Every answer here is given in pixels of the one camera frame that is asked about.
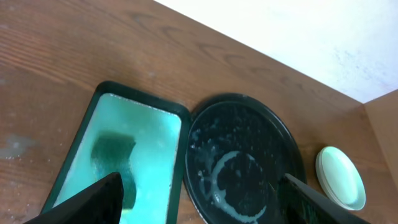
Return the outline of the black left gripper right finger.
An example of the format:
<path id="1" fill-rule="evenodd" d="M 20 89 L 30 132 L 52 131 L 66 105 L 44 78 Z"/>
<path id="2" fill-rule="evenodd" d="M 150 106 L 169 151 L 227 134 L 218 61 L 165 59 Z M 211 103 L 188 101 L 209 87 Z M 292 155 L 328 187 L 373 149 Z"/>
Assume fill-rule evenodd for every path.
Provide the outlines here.
<path id="1" fill-rule="evenodd" d="M 286 223 L 369 224 L 290 174 L 278 183 L 278 201 Z"/>

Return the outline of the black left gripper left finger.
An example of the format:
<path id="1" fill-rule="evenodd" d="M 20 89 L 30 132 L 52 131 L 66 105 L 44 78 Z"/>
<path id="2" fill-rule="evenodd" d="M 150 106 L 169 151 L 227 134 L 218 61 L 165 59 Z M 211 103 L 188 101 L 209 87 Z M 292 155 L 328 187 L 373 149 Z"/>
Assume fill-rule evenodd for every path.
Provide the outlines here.
<path id="1" fill-rule="evenodd" d="M 119 224 L 123 196 L 121 174 L 112 172 L 25 224 Z"/>

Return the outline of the mint green plate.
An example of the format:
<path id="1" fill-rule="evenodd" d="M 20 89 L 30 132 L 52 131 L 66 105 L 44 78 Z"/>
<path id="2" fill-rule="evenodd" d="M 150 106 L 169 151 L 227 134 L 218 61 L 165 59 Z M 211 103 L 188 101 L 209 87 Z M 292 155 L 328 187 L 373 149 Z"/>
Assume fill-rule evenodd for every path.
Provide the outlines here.
<path id="1" fill-rule="evenodd" d="M 357 168 L 343 151 L 327 147 L 322 155 L 322 166 L 333 193 L 351 210 L 363 209 L 366 191 Z"/>

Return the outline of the green yellow sponge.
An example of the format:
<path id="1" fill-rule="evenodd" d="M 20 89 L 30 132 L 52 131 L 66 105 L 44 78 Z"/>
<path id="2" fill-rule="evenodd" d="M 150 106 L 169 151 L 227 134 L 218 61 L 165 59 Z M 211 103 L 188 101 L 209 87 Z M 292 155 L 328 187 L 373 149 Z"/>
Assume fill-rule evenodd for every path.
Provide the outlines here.
<path id="1" fill-rule="evenodd" d="M 132 136 L 102 132 L 96 138 L 90 154 L 96 179 L 102 179 L 112 172 L 119 172 L 123 182 L 123 210 L 133 209 L 136 201 L 136 183 L 132 174 L 130 156 L 135 139 Z"/>

